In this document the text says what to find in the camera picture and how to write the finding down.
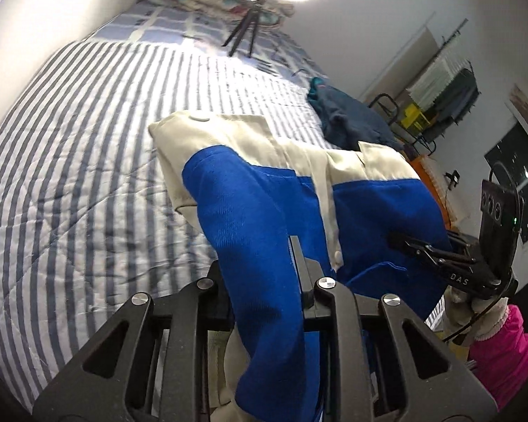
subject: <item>pink sleeve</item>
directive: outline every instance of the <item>pink sleeve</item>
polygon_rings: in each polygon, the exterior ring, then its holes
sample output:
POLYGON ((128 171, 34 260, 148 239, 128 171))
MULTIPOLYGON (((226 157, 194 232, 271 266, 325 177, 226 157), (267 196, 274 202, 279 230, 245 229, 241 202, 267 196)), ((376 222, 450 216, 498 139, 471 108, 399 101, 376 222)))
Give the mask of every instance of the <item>pink sleeve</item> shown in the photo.
POLYGON ((499 332, 470 347, 475 375, 497 401, 499 409, 516 395, 528 378, 528 333, 522 328, 518 306, 509 305, 507 321, 499 332))

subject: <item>triangular cutout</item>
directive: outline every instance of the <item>triangular cutout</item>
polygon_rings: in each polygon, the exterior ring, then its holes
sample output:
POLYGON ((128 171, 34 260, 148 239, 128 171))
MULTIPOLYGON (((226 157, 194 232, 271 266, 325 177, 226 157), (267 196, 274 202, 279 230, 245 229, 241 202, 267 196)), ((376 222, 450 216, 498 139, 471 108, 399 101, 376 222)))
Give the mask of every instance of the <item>triangular cutout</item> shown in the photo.
POLYGON ((448 371, 450 363, 439 354, 412 322, 405 321, 403 331, 413 354, 419 378, 430 379, 448 371))
POLYGON ((86 359, 82 368, 84 371, 109 379, 114 375, 119 354, 123 347, 125 335, 129 328, 128 322, 122 322, 100 346, 86 359))

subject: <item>window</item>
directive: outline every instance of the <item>window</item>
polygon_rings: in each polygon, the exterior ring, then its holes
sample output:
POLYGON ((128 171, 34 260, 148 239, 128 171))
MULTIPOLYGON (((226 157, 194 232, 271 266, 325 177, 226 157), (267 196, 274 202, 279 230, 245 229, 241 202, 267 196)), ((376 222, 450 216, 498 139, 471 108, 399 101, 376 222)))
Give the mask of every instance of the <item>window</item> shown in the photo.
MULTIPOLYGON (((522 242, 528 241, 528 135, 524 128, 517 123, 495 147, 485 155, 489 166, 496 161, 505 164, 513 176, 516 190, 524 198, 522 212, 521 237, 522 242)), ((498 168, 494 173, 499 184, 510 187, 508 176, 498 168)))

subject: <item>button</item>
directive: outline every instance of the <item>button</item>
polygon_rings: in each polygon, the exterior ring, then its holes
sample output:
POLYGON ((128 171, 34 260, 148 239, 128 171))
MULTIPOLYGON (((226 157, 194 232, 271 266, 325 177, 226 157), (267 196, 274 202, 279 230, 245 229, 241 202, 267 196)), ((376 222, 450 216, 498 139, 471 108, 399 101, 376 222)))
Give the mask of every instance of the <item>button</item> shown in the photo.
POLYGON ((198 122, 207 122, 209 120, 209 116, 205 112, 192 112, 190 114, 190 119, 197 120, 198 122))

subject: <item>white glove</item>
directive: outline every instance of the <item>white glove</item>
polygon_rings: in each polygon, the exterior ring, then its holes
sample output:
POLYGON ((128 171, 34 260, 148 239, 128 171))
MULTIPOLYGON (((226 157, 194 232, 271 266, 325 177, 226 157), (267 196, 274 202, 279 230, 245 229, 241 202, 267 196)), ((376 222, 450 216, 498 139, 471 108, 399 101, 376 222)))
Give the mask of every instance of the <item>white glove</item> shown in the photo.
MULTIPOLYGON (((444 334, 455 333, 468 324, 473 316, 483 312, 496 298, 481 300, 472 298, 455 287, 448 287, 444 293, 445 313, 442 319, 444 334)), ((482 318, 462 332, 466 337, 462 346, 469 346, 473 341, 484 341, 499 332, 508 317, 508 298, 501 298, 482 318)))

